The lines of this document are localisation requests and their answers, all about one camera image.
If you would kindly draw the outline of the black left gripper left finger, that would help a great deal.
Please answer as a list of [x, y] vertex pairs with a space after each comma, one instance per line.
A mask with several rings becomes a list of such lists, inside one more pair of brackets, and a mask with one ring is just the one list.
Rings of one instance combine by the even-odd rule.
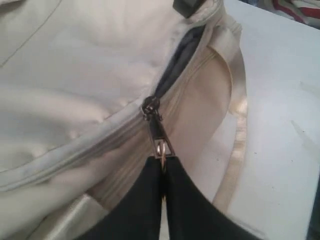
[[162, 166], [148, 157], [117, 206], [84, 234], [86, 240], [158, 240], [162, 214]]

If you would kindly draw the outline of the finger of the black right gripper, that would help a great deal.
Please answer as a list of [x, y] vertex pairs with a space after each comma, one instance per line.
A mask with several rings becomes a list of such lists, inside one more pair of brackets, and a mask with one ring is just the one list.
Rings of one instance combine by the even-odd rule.
[[189, 18], [202, 6], [202, 4], [202, 0], [174, 0], [173, 8], [184, 18]]

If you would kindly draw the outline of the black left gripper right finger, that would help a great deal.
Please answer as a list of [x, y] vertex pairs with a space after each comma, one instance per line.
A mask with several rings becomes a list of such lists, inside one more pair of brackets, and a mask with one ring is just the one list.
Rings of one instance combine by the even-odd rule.
[[215, 208], [176, 156], [166, 159], [166, 211], [171, 240], [257, 240]]

